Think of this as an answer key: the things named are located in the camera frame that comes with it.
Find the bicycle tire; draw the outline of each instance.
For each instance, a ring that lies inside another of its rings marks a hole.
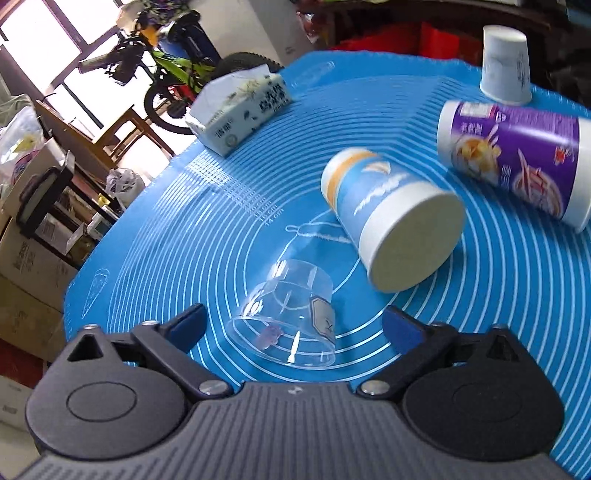
[[[241,51],[232,53],[222,58],[216,69],[213,71],[212,80],[223,77],[228,73],[238,72],[240,70],[250,70],[260,65],[267,65],[271,73],[277,73],[283,67],[274,60],[268,59],[257,53]]]
[[[179,134],[179,135],[194,135],[189,127],[181,127],[179,125],[169,124],[166,120],[162,119],[156,110],[154,109],[154,98],[160,94],[162,88],[168,88],[175,85],[183,85],[180,82],[160,82],[153,83],[144,96],[144,109],[146,115],[152,120],[154,125],[158,125],[160,128]]]

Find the bicycle seat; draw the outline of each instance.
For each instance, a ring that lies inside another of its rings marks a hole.
[[[158,36],[171,42],[178,42],[183,38],[187,27],[199,26],[201,14],[195,10],[182,13],[158,30]]]

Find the white plastic bag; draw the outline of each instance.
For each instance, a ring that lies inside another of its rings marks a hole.
[[[130,168],[117,168],[107,175],[106,191],[119,200],[125,210],[146,187],[142,177]]]
[[[19,111],[0,136],[0,190],[4,197],[43,147],[43,129],[32,106]]]

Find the blue and white cylindrical container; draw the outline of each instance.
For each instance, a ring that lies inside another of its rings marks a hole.
[[[364,148],[348,148],[324,168],[322,195],[357,247],[368,280],[384,292],[415,286],[456,246],[462,201]]]

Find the clear plastic cup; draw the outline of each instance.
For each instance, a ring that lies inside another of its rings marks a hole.
[[[245,350],[279,364],[328,367],[335,361],[332,289],[321,268],[282,260],[226,322],[226,331]]]

